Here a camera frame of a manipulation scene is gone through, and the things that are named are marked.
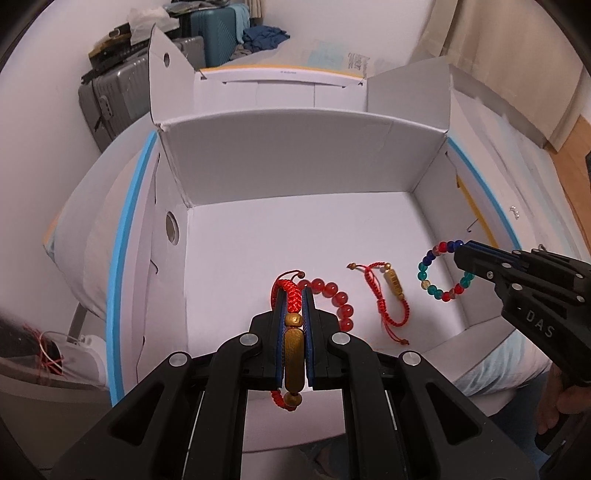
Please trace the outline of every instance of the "gray suitcase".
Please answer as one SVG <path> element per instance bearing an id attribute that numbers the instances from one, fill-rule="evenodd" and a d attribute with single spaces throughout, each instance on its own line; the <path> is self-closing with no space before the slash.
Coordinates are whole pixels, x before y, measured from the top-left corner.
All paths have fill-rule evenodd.
<path id="1" fill-rule="evenodd" d="M 193 68 L 205 68 L 202 37 L 179 38 L 174 44 Z M 148 50 L 78 88 L 82 114 L 101 152 L 123 130 L 150 111 Z"/>

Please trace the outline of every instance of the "red bead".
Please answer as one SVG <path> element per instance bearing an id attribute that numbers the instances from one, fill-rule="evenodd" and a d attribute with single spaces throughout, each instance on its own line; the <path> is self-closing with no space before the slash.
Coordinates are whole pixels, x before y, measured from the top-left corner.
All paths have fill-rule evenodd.
<path id="1" fill-rule="evenodd" d="M 298 287 L 300 290 L 304 290 L 304 288 L 306 288 L 306 287 L 309 287 L 309 286 L 310 286 L 310 282 L 309 282 L 308 280 L 306 280 L 306 279 L 304 279 L 304 280 L 300 280 L 300 281 L 297 283 L 297 287 Z"/>
<path id="2" fill-rule="evenodd" d="M 342 319 L 348 319 L 353 316 L 353 307 L 346 303 L 336 311 L 336 316 Z"/>
<path id="3" fill-rule="evenodd" d="M 338 291 L 332 299 L 332 303 L 335 307 L 342 307 L 349 301 L 349 296 L 344 291 Z"/>
<path id="4" fill-rule="evenodd" d="M 312 293 L 320 293 L 322 290 L 324 290 L 324 280 L 321 278 L 315 278 L 312 280 L 310 287 L 312 288 Z"/>
<path id="5" fill-rule="evenodd" d="M 349 332 L 353 329 L 353 320 L 345 318 L 339 320 L 339 327 L 341 332 Z"/>
<path id="6" fill-rule="evenodd" d="M 334 297 L 336 295 L 336 293 L 338 291 L 339 291 L 339 286 L 335 282 L 329 281 L 324 286 L 324 290 L 322 290 L 322 295 L 324 295 L 327 299 L 331 299 L 332 297 Z"/>

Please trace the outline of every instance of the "gold bead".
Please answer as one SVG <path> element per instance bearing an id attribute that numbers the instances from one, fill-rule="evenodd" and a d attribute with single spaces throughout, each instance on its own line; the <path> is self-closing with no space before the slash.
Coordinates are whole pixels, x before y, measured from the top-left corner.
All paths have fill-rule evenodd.
<path id="1" fill-rule="evenodd" d="M 285 395 L 283 395 L 283 401 L 288 407 L 295 408 L 301 405 L 302 397 L 299 393 L 292 395 L 291 393 L 287 392 Z"/>
<path id="2" fill-rule="evenodd" d="M 286 327 L 301 327 L 304 324 L 304 319 L 299 313 L 288 313 L 285 315 Z"/>

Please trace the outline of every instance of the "pillow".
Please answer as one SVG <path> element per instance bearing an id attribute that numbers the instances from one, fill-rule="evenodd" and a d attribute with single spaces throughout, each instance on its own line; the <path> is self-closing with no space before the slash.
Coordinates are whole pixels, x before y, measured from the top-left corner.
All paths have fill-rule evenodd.
<path id="1" fill-rule="evenodd" d="M 44 247 L 80 304 L 106 319 L 106 291 L 119 217 L 148 134 L 150 114 L 119 135 L 49 226 Z"/>

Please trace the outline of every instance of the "wooden floor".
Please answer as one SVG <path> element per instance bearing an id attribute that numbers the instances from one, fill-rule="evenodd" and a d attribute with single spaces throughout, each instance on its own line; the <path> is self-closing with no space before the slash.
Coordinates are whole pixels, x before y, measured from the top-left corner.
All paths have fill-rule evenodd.
<path id="1" fill-rule="evenodd" d="M 585 156 L 591 152 L 591 125 L 580 116 L 559 152 L 547 148 L 574 217 L 591 251 L 591 186 Z"/>

